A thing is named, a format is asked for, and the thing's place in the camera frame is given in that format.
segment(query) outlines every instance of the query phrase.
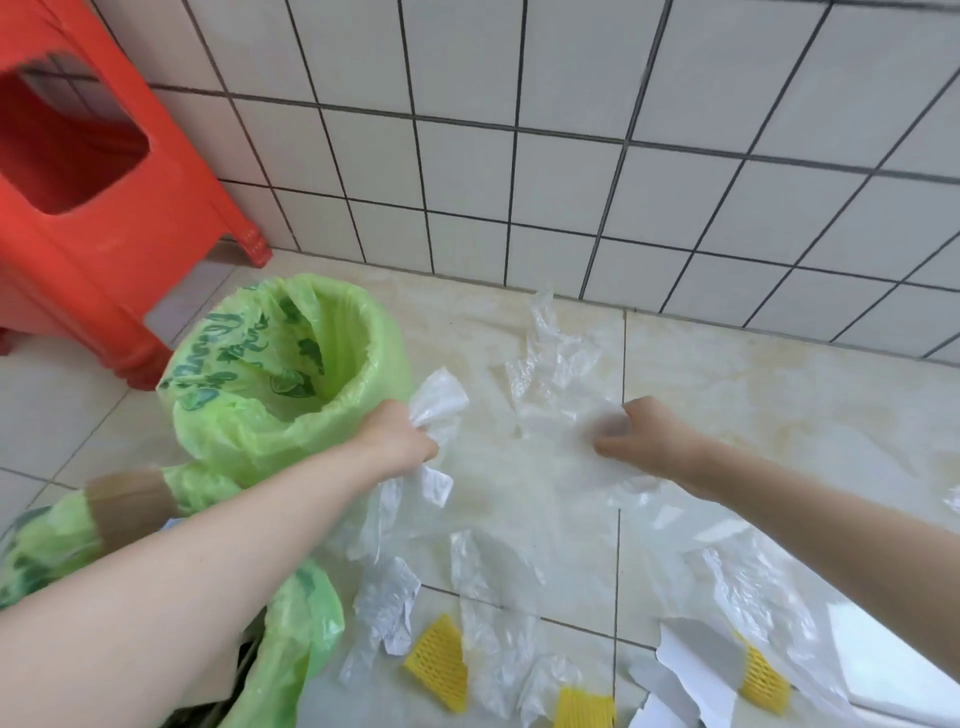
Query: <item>white tiled wall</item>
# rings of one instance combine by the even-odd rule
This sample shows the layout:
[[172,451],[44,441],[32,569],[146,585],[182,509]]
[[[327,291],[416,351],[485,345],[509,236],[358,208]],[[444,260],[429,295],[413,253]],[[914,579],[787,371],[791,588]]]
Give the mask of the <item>white tiled wall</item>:
[[277,247],[960,363],[949,4],[95,2]]

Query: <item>trash bin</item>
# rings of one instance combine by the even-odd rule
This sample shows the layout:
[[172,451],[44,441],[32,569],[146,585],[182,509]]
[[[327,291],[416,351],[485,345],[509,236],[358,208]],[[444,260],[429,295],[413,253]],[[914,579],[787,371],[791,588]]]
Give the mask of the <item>trash bin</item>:
[[[164,499],[173,515],[190,516],[240,492],[201,463],[100,479],[106,480],[107,488],[94,481],[86,491],[21,516],[4,558],[0,609],[122,545],[110,543],[118,534],[132,540],[156,531],[171,515],[157,507]],[[132,533],[131,524],[140,532]],[[303,685],[324,667],[343,630],[343,609],[329,579],[312,559],[304,560],[267,605],[243,689],[213,724],[295,728]]]
[[413,392],[399,328],[363,288],[303,274],[226,297],[157,386],[180,444],[242,487],[344,442]]

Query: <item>red plastic stool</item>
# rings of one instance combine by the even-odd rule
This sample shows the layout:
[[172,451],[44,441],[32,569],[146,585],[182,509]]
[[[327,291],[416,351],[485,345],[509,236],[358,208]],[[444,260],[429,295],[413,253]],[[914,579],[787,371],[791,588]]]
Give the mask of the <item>red plastic stool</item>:
[[[17,67],[84,61],[132,124],[65,116]],[[0,339],[74,338],[151,389],[170,350],[143,317],[230,232],[272,253],[84,0],[0,5]],[[0,353],[3,353],[0,341]]]

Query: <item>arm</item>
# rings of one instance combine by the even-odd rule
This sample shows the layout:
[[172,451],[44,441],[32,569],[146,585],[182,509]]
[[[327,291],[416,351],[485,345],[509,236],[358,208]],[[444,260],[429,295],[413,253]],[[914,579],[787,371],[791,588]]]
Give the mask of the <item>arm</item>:
[[159,725],[355,497],[437,451],[400,402],[349,442],[0,614],[0,705],[21,728]]
[[652,397],[601,455],[673,480],[755,525],[960,680],[960,536],[696,432]]

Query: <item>left hand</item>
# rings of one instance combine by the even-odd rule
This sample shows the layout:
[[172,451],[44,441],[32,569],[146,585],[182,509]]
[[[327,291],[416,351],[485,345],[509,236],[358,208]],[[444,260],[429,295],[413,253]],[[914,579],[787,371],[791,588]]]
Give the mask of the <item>left hand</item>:
[[382,465],[383,479],[409,473],[437,456],[437,443],[410,424],[407,405],[384,400],[364,417],[353,441]]

